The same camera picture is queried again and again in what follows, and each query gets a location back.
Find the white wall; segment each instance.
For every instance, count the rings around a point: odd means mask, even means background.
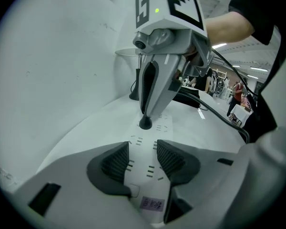
[[[247,80],[247,85],[248,85],[249,89],[251,89],[253,92],[255,90],[256,82],[257,81],[253,78],[248,78],[248,80]]]
[[[137,58],[114,54],[134,0],[17,0],[0,24],[0,167],[31,177],[80,121],[128,94]]]

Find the white ceiling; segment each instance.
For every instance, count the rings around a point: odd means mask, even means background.
[[[199,0],[205,18],[216,17],[228,13],[230,0]],[[272,39],[268,46],[261,44],[253,37],[249,37],[241,42],[228,43],[217,48],[232,65],[240,65],[238,71],[245,75],[258,77],[258,81],[264,82],[272,64],[275,60],[280,44],[280,35],[277,29],[274,30]],[[222,61],[215,59],[216,63],[223,64]],[[250,67],[267,69],[268,72],[252,70]]]

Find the purple label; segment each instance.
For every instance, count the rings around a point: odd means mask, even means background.
[[[164,203],[164,199],[148,198],[143,196],[140,208],[161,212],[163,211]]]

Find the black sleeve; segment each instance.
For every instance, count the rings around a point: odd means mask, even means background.
[[[252,36],[262,44],[269,44],[274,23],[263,0],[231,0],[229,12],[231,11],[243,15],[252,24],[255,30]]]

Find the person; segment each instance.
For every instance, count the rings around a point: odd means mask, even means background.
[[[227,116],[230,115],[230,113],[231,113],[232,109],[235,107],[235,105],[237,105],[237,104],[240,105],[241,99],[242,99],[243,87],[244,87],[243,81],[240,81],[240,83],[236,85],[235,91],[234,91],[234,96],[233,96],[232,101],[230,103]]]
[[[217,87],[217,78],[216,78],[216,71],[213,71],[212,77],[211,77],[211,83],[209,87],[209,95],[213,97],[213,94],[216,90]]]
[[[226,78],[224,79],[224,88],[223,88],[222,92],[219,94],[219,97],[220,97],[220,98],[222,97],[223,94],[226,93],[227,88],[229,87],[229,82],[230,82],[230,81],[229,81],[229,77],[226,77]]]
[[[229,77],[226,77],[224,82],[225,82],[225,88],[228,88],[229,87],[229,82],[230,82]]]
[[[205,91],[206,93],[208,93],[212,81],[212,75],[213,75],[213,70],[209,68],[207,73],[203,77],[201,76],[199,76],[198,78],[194,77],[194,79],[190,82],[189,85],[193,86],[193,84],[195,84],[194,86],[195,89],[198,89],[200,91]]]
[[[243,127],[250,134],[251,142],[276,128],[275,119],[261,92],[286,58],[286,0],[231,0],[227,14],[206,20],[212,45],[239,42],[251,35],[268,45],[274,26],[281,34],[280,48],[269,76],[258,93],[257,113],[250,115]]]
[[[235,93],[235,87],[237,86],[239,82],[235,82],[234,86],[232,87],[232,94],[231,96],[229,97],[228,101],[227,101],[227,104],[230,104],[232,99],[233,99],[233,96],[234,96],[234,93]]]

